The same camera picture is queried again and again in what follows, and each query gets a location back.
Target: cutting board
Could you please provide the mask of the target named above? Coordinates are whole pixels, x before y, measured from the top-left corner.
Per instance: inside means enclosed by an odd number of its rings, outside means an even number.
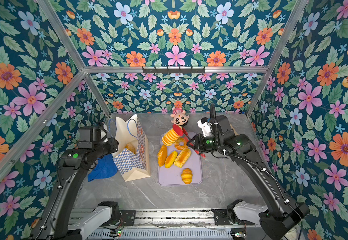
[[[189,137],[193,137],[195,132],[189,132]],[[160,147],[163,145],[162,137],[165,134],[162,134],[160,137]],[[191,150],[191,156],[183,165],[183,167],[177,167],[174,164],[166,168],[164,165],[162,167],[158,167],[158,183],[162,186],[170,186],[170,185],[191,185],[191,184],[200,184],[202,182],[202,167],[200,163],[200,156],[196,154],[196,152]],[[167,156],[170,155],[173,151],[177,151],[178,154],[181,152],[177,150],[173,145],[167,146]],[[181,174],[185,168],[190,168],[193,173],[193,180],[190,184],[185,184],[182,181]]]

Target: tray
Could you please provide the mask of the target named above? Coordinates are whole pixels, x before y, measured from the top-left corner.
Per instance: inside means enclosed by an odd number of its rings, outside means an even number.
[[[189,132],[189,137],[193,137],[195,132]],[[162,134],[160,137],[160,147],[163,145],[162,137],[165,134]],[[196,152],[191,149],[191,156],[183,165],[183,167],[177,167],[174,164],[170,168],[166,168],[164,165],[162,167],[158,167],[158,183],[162,186],[170,186],[170,185],[192,185],[192,184],[200,184],[202,182],[202,167],[200,163],[200,156],[196,154]],[[167,146],[167,156],[170,155],[173,151],[177,151],[180,153],[181,151],[177,150],[173,145]],[[193,173],[193,180],[190,184],[185,184],[182,181],[181,174],[185,168],[190,168]]]

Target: stuffed toy head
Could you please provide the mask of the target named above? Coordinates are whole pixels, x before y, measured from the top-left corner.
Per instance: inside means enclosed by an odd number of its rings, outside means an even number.
[[[186,116],[185,113],[186,111],[182,108],[173,108],[173,113],[170,114],[170,117],[173,118],[171,122],[178,126],[186,126],[189,116]]]

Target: purple tray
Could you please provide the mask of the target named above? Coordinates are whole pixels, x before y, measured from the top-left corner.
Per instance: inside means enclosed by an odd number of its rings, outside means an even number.
[[[193,137],[195,132],[189,132],[189,137]],[[169,185],[191,185],[191,184],[200,184],[202,182],[202,167],[200,164],[200,156],[196,154],[196,152],[191,149],[191,156],[183,165],[183,167],[177,167],[174,164],[166,168],[164,165],[162,167],[158,167],[158,183],[162,186]],[[173,151],[177,151],[178,154],[181,152],[174,147],[174,144],[171,146],[167,146],[167,156],[170,155]],[[185,168],[190,168],[193,173],[193,180],[190,184],[185,184],[182,181],[181,174]]]

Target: checkered paper bag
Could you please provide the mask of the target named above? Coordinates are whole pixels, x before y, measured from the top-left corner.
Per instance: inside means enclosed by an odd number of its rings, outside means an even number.
[[[127,121],[116,117],[115,123],[117,126],[115,139],[119,142],[119,151],[113,153],[113,157],[123,179],[127,182],[150,177],[148,139],[138,121],[137,114],[134,114]],[[137,154],[125,148],[128,143],[131,143],[137,149]]]

